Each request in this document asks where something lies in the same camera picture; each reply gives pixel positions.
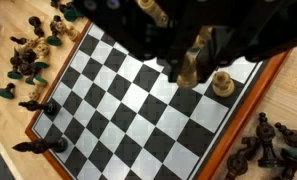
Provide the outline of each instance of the light wood surface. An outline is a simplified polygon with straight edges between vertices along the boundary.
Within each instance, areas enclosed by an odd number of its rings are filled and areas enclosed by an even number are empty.
[[[49,23],[53,15],[57,14],[62,15],[58,10],[50,6],[50,0],[0,0],[0,88],[6,87],[9,82],[16,85],[15,99],[7,100],[0,97],[0,152],[16,179],[60,179],[44,156],[33,153],[19,153],[12,150],[15,144],[29,141],[24,132],[34,113],[19,107],[18,102],[28,101],[28,92],[32,89],[32,86],[25,84],[23,80],[11,80],[6,76],[7,72],[11,70],[9,59],[13,55],[15,45],[9,40],[9,37],[36,37],[33,33],[33,27],[28,23],[30,16],[38,16],[43,22],[46,35],[51,35]],[[77,30],[81,31],[86,22],[86,19],[79,19],[73,25]],[[64,36],[62,40],[63,45],[61,47],[51,47],[50,67],[42,72],[42,77],[48,80],[49,85],[44,88],[42,95],[46,93],[73,47],[73,43],[68,37]],[[258,107],[257,112],[260,111],[267,113],[271,123],[280,121],[291,126],[291,128],[297,129],[297,48],[293,50]],[[257,114],[254,114],[240,137],[255,135],[254,128],[256,126]],[[277,133],[274,143],[277,152],[280,152],[280,148],[285,146],[279,133]],[[238,138],[235,146],[232,147],[231,153],[236,152],[240,147],[240,138]],[[256,156],[255,161],[249,163],[247,174],[240,176],[238,179],[269,179],[276,173],[280,173],[280,170],[257,167],[256,160],[261,157],[261,153],[262,151]],[[225,162],[226,159],[224,159],[222,169],[215,179],[222,179],[226,173]]]

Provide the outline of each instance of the chessboard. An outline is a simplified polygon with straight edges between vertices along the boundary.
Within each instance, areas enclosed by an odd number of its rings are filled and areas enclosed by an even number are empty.
[[[89,22],[43,100],[56,113],[37,112],[26,133],[68,140],[44,153],[64,179],[196,179],[218,165],[208,160],[223,157],[280,64],[239,58],[217,69],[236,86],[220,98],[211,78],[193,89],[169,83],[169,67],[137,60]]]

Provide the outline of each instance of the white square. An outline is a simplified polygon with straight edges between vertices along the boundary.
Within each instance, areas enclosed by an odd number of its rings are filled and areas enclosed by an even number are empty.
[[[169,104],[177,89],[178,85],[176,83],[169,83],[168,76],[160,74],[154,86],[151,88],[150,94],[162,102]]]
[[[240,57],[232,65],[219,68],[218,71],[225,71],[230,74],[232,79],[244,84],[255,66],[256,63],[247,61],[245,57]]]
[[[93,82],[90,79],[88,79],[83,74],[80,74],[74,87],[72,88],[72,91],[74,91],[79,97],[83,99],[89,91],[92,83]]]
[[[118,43],[118,42],[116,42],[114,44],[114,48],[117,49],[118,51],[124,53],[124,54],[128,54],[129,53],[129,51],[125,47],[123,47],[120,43]]]
[[[89,103],[83,100],[80,103],[74,116],[76,117],[76,119],[78,119],[80,124],[86,127],[95,111],[96,110],[94,107],[92,107]]]
[[[69,140],[69,138],[66,135],[62,135],[62,137],[67,139],[67,142],[68,142],[67,149],[61,153],[56,153],[56,152],[54,153],[58,156],[59,159],[61,159],[63,163],[65,163],[68,157],[70,156],[71,151],[74,149],[75,145]]]
[[[71,120],[72,115],[65,108],[61,108],[54,120],[54,124],[61,132],[65,132]]]
[[[155,126],[153,124],[137,114],[130,124],[126,134],[143,147],[154,128]]]
[[[136,78],[142,64],[142,62],[136,60],[135,58],[127,56],[120,66],[118,74],[132,82]]]
[[[52,122],[49,120],[49,118],[45,114],[42,114],[38,119],[38,122],[35,126],[35,130],[38,132],[41,138],[45,138],[51,125]]]
[[[100,141],[111,151],[115,152],[125,133],[111,121],[100,136]]]
[[[141,89],[136,84],[131,84],[124,98],[122,99],[122,103],[137,113],[145,102],[147,96],[147,91]]]
[[[87,128],[85,128],[76,143],[76,147],[85,155],[86,158],[88,158],[95,148],[97,142],[98,139],[96,136],[93,135]]]
[[[156,127],[158,127],[174,140],[177,140],[188,120],[189,117],[172,108],[171,106],[167,106]]]
[[[111,50],[112,50],[112,47],[109,44],[103,41],[99,41],[96,46],[96,49],[91,54],[91,58],[98,61],[101,64],[104,64]]]
[[[105,118],[110,120],[112,116],[115,114],[120,101],[116,99],[109,93],[105,93],[104,97],[101,99],[97,111],[101,113]]]
[[[71,89],[68,86],[66,86],[64,83],[60,82],[52,98],[54,98],[56,102],[58,102],[61,106],[63,106],[70,92],[71,92]]]
[[[199,157],[178,142],[167,155],[164,165],[181,179],[187,179]]]
[[[199,83],[196,87],[193,88],[194,91],[200,93],[200,94],[205,94],[207,91],[207,88],[212,82],[212,77],[215,75],[215,71],[212,72],[212,74],[209,76],[208,80],[205,83]]]
[[[136,158],[131,169],[141,179],[154,179],[157,172],[159,171],[162,163],[151,155],[146,149],[142,149]]]
[[[226,106],[202,96],[190,118],[214,133],[227,112]]]
[[[154,70],[161,72],[164,69],[164,66],[157,64],[157,58],[153,58],[151,60],[144,61],[144,64],[153,68]]]
[[[102,38],[102,36],[105,34],[105,32],[102,29],[100,29],[98,26],[96,26],[95,24],[92,24],[88,34],[91,35],[92,37],[100,40]]]
[[[103,90],[107,91],[110,84],[114,80],[116,73],[106,66],[102,66],[99,73],[97,74],[94,83],[101,87]]]
[[[77,178],[79,180],[94,180],[99,179],[101,172],[93,165],[88,159],[82,169],[80,170]]]
[[[103,175],[107,179],[124,180],[130,168],[116,155],[113,155],[108,162]]]
[[[73,67],[78,72],[82,73],[84,68],[86,67],[90,57],[84,52],[78,50],[74,59],[72,60],[70,66]]]

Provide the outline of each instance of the wooden board frame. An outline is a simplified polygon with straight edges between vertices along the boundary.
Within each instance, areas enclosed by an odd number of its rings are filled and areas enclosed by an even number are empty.
[[[50,96],[51,92],[55,88],[61,74],[65,70],[66,66],[69,63],[69,60],[74,55],[76,49],[79,46],[79,43],[83,39],[83,36],[87,32],[88,28],[92,24],[91,21],[88,21],[80,33],[79,38],[77,39],[75,45],[73,46],[72,50],[70,51],[67,59],[65,60],[63,66],[60,68],[56,78],[52,82],[48,92],[42,99],[42,103],[45,103]],[[203,170],[200,172],[198,176],[198,180],[210,180],[213,179],[214,175],[218,171],[221,166],[221,160],[226,157],[229,150],[231,149],[232,144],[238,137],[238,135],[242,132],[242,129],[246,126],[248,120],[250,119],[251,115],[261,102],[262,98],[264,97],[265,93],[269,89],[271,83],[273,82],[274,78],[278,74],[279,70],[281,69],[283,62],[287,59],[287,56],[290,54],[290,50],[287,52],[283,52],[279,55],[274,56],[269,60],[266,67],[264,68],[263,72],[260,74],[257,82],[254,84],[252,90],[249,92],[248,96],[246,97],[244,103],[240,106],[239,110],[235,114],[235,117],[231,121],[230,125],[227,127],[224,135],[219,140],[218,144],[215,146],[214,151],[211,153],[208,161],[206,162]],[[40,111],[37,111],[32,120],[30,121],[29,125],[27,126],[25,133],[27,136],[33,141],[38,137],[32,131],[32,126],[39,116]],[[60,165],[60,163],[56,160],[56,158],[49,152],[46,151],[43,153],[45,158],[48,162],[54,167],[54,169],[58,172],[62,179],[71,179],[71,176],[68,172]]]

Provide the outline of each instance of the white pawn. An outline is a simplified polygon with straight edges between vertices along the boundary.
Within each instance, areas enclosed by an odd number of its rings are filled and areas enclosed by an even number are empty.
[[[235,83],[227,72],[216,72],[212,82],[212,88],[217,96],[228,97],[235,91]]]

